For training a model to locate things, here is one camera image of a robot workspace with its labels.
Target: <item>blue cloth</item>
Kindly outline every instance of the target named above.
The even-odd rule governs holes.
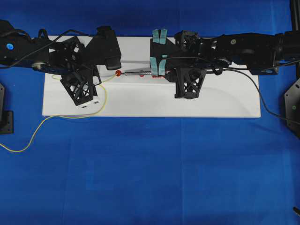
[[[291,29],[288,0],[2,0],[1,9],[32,37],[101,25],[127,36]],[[259,81],[270,109],[283,113],[294,67]],[[0,70],[0,82],[15,113],[15,134],[0,143],[19,149],[43,119],[44,74]],[[264,109],[259,119],[48,120],[28,151],[0,151],[1,224],[299,224],[299,146]]]

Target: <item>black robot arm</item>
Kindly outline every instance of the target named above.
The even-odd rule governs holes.
[[[220,75],[234,62],[246,65],[253,75],[278,74],[281,61],[300,60],[300,32],[265,35],[245,33],[201,38],[196,32],[175,34],[175,43],[165,38],[165,30],[153,31],[150,41],[152,73],[176,83],[175,98],[197,98],[206,70]]]
[[[63,34],[68,32],[83,34],[76,30]],[[99,27],[97,34],[90,37],[93,39],[86,47],[77,37],[62,42],[52,41],[44,29],[39,31],[38,37],[31,38],[8,21],[0,20],[0,64],[5,65],[0,68],[33,68],[61,75],[60,82],[75,105],[86,103],[97,95],[95,84],[101,83],[96,65],[105,65],[108,70],[121,68],[121,52],[115,32],[107,26]]]

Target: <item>white platform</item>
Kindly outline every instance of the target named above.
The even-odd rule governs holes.
[[[90,37],[79,37],[85,45]],[[150,37],[118,37],[122,53],[122,71],[149,67]],[[114,75],[98,66],[102,80]],[[258,85],[258,77],[252,76]],[[225,71],[220,76],[206,75],[199,98],[175,99],[175,84],[150,76],[120,76],[103,83],[108,92],[105,109],[95,116],[120,117],[243,117],[258,118],[259,95],[243,75]],[[104,101],[104,91],[97,86],[99,97],[75,106],[59,80],[45,74],[43,115],[86,115],[95,113]]]

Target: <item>black mounting plate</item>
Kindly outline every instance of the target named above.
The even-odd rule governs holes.
[[[300,78],[285,93],[285,115],[300,122]],[[286,125],[300,138],[300,125],[289,121]]]
[[[5,93],[5,88],[0,83],[0,135],[12,134],[14,132],[13,111],[3,110],[4,93]]]
[[[0,135],[14,133],[14,113],[13,111],[3,111],[0,123]]]

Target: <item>red cap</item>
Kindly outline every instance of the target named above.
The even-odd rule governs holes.
[[[122,71],[117,70],[117,71],[116,71],[116,76],[121,76],[121,75],[122,75]]]

